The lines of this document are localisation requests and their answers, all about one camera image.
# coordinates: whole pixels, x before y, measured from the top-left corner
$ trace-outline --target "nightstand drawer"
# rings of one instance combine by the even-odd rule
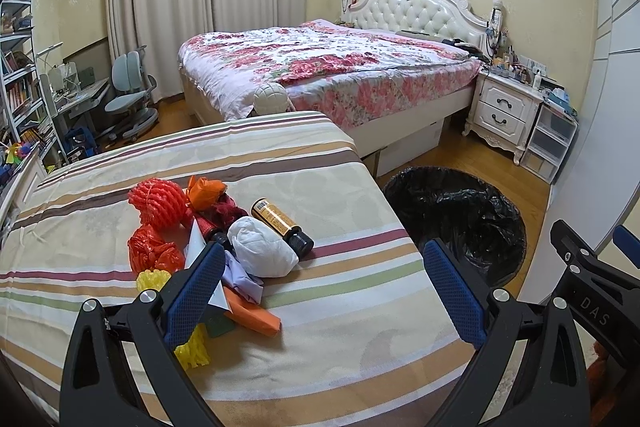
[[[484,102],[478,102],[474,123],[481,125],[498,136],[517,144],[520,141],[524,122],[514,116],[492,107]]]
[[[480,100],[519,120],[526,120],[527,112],[533,103],[530,98],[499,86],[489,79],[484,82]]]

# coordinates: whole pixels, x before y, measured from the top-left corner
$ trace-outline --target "purple cloth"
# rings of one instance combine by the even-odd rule
[[[236,293],[254,304],[262,300],[262,286],[254,282],[238,263],[238,260],[225,250],[226,267],[222,275],[223,285],[235,290]]]

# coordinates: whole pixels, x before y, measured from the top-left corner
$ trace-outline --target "white wardrobe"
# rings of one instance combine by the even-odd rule
[[[638,199],[640,183],[640,0],[598,0],[593,68],[580,132],[545,216],[518,298],[540,302],[555,288],[564,262],[549,240],[564,219],[600,252]]]

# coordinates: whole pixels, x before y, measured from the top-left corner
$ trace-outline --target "white cloth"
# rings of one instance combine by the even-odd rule
[[[236,258],[248,274],[284,277],[298,264],[298,256],[268,225],[255,217],[241,217],[229,227],[227,236]]]

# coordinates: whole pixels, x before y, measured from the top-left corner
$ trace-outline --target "blue gripper pad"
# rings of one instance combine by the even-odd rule
[[[640,269],[640,241],[622,225],[613,231],[613,244],[627,256],[636,268]]]
[[[192,273],[166,311],[166,333],[164,343],[174,350],[186,344],[225,272],[225,249],[213,245]]]
[[[460,338],[480,349],[486,340],[484,312],[471,290],[435,241],[422,253],[424,269],[456,327]]]

